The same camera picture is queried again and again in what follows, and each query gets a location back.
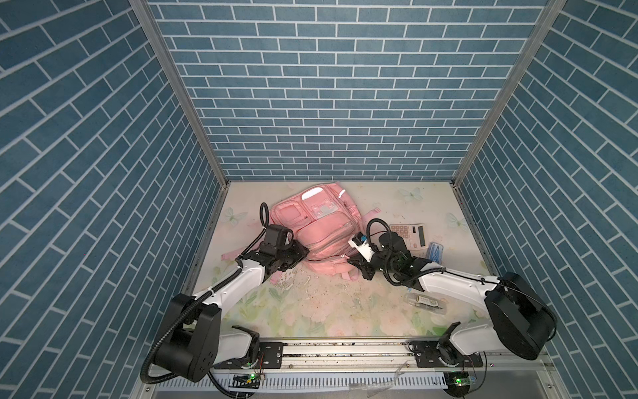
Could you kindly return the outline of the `pink student backpack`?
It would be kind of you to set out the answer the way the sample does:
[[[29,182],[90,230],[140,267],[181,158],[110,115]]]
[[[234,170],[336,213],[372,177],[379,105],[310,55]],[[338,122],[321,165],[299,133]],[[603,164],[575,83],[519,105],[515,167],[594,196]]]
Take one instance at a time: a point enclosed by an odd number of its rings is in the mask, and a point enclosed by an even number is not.
[[[359,278],[361,272],[347,263],[359,254],[348,241],[357,233],[365,234],[364,224],[380,209],[361,214],[352,197],[337,183],[313,186],[272,208],[262,204],[260,209],[266,212],[260,217],[264,230],[247,249],[224,254],[223,259],[258,249],[262,243],[282,248],[297,242],[309,249],[302,262],[313,272],[340,275],[349,281]]]

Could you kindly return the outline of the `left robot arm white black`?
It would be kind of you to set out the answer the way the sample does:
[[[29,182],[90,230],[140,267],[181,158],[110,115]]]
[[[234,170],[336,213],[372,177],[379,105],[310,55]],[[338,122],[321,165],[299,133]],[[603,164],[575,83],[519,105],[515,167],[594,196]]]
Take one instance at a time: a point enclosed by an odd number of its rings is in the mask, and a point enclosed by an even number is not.
[[[258,360],[259,334],[239,326],[223,333],[224,316],[241,299],[277,272],[296,267],[309,250],[293,232],[272,224],[265,203],[259,209],[262,231],[235,258],[235,269],[197,294],[178,294],[169,302],[140,371],[141,382],[156,385],[177,377],[199,382],[229,362],[249,367]]]

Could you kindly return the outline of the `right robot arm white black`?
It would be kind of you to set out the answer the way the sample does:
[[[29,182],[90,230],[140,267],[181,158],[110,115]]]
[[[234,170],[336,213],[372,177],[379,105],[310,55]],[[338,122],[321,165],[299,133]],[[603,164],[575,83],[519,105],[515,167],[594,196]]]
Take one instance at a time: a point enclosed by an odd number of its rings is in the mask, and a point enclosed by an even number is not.
[[[377,242],[369,231],[358,232],[348,241],[355,250],[348,262],[365,279],[382,273],[390,285],[409,289],[417,307],[443,309],[441,299],[447,297],[487,314],[486,319],[447,327],[436,344],[440,362],[446,366],[457,366],[479,352],[510,352],[533,361],[555,337],[555,314],[520,275],[508,272],[484,277],[449,269],[414,256],[382,219],[372,219],[367,225],[374,224],[383,227]]]

